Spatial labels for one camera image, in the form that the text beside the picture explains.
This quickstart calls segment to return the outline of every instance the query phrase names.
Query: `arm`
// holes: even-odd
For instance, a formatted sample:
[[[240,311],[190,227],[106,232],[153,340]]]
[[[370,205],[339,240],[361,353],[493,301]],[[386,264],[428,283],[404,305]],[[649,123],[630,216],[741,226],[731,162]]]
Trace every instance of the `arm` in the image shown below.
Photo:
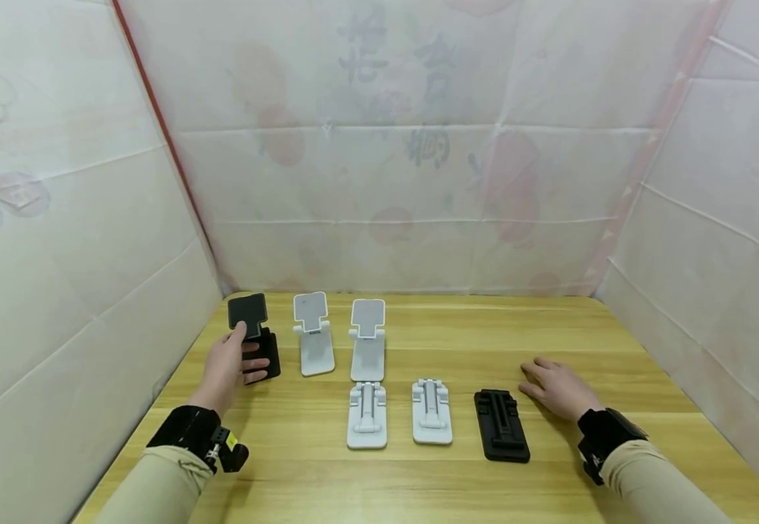
[[[642,523],[730,523],[725,513],[645,440],[623,443],[600,470]]]
[[[188,406],[213,412],[219,421],[234,401],[237,382],[249,384],[263,379],[269,359],[246,360],[257,344],[243,344],[245,322],[213,344],[204,363],[202,384]],[[256,370],[243,375],[243,370]],[[96,522],[100,524],[183,524],[190,520],[199,495],[212,478],[212,470],[187,449],[174,446],[146,448],[135,468],[105,503]]]
[[[577,423],[589,410],[605,410],[591,387],[565,364],[537,357],[522,364],[522,371],[528,380],[519,391],[562,418]],[[642,523],[731,522],[648,441],[621,443],[609,453],[600,476]]]

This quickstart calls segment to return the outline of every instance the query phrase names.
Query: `black phone stand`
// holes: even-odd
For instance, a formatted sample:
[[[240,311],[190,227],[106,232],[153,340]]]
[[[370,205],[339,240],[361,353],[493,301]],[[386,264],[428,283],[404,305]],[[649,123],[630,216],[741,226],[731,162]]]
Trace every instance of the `black phone stand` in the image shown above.
[[[227,301],[227,325],[234,329],[241,320],[248,326],[245,335],[246,342],[257,342],[260,348],[256,352],[243,353],[243,360],[269,359],[270,364],[265,371],[269,374],[263,379],[268,381],[275,376],[280,376],[280,355],[277,351],[277,337],[263,322],[269,319],[269,311],[266,309],[266,297],[262,293],[249,295],[248,297],[232,298]]]
[[[502,462],[529,462],[531,450],[510,392],[483,389],[474,398],[484,457]]]

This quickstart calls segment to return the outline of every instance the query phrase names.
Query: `hand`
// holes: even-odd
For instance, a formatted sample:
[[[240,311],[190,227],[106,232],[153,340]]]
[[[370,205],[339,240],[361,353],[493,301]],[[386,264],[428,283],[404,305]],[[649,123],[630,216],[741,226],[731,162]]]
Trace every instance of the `hand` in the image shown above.
[[[522,364],[522,371],[528,380],[519,384],[519,391],[562,418],[578,421],[589,409],[605,409],[592,388],[566,364],[536,357]]]
[[[263,380],[268,371],[262,370],[269,365],[269,359],[242,360],[242,353],[256,352],[256,342],[242,343],[247,326],[240,322],[234,331],[220,338],[210,347],[204,361],[204,376],[199,389],[190,397],[188,404],[213,409],[224,418],[225,412],[234,401],[234,390],[238,385]],[[242,371],[256,370],[243,374]]]

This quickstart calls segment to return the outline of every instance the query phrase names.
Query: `yellow label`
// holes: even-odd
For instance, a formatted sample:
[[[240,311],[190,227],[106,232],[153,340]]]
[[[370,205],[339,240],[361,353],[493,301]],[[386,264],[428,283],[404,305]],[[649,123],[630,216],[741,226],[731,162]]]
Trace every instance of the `yellow label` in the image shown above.
[[[236,446],[237,443],[239,442],[237,442],[237,438],[234,436],[234,432],[233,431],[229,432],[226,438],[226,444],[227,444],[227,447],[229,447],[230,451],[234,451],[234,446]]]

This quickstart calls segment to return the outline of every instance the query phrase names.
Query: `wooden table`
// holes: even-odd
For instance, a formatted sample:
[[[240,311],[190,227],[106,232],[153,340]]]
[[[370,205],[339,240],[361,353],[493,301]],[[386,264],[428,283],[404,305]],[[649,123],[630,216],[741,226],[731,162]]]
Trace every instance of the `wooden table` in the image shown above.
[[[283,374],[242,390],[224,425],[251,449],[237,475],[219,473],[194,523],[631,523],[632,514],[582,471],[577,428],[517,391],[519,364],[536,354],[567,362],[602,401],[628,415],[736,522],[759,522],[759,479],[606,307],[590,298],[384,296],[388,447],[346,447],[352,387],[351,303],[328,296],[333,372],[303,378],[292,296],[269,293]],[[138,460],[170,411],[202,376],[210,344],[227,331],[226,303],[149,409],[83,507],[88,522]],[[411,384],[442,379],[455,441],[416,445]],[[473,393],[513,392],[529,464],[484,459]]]

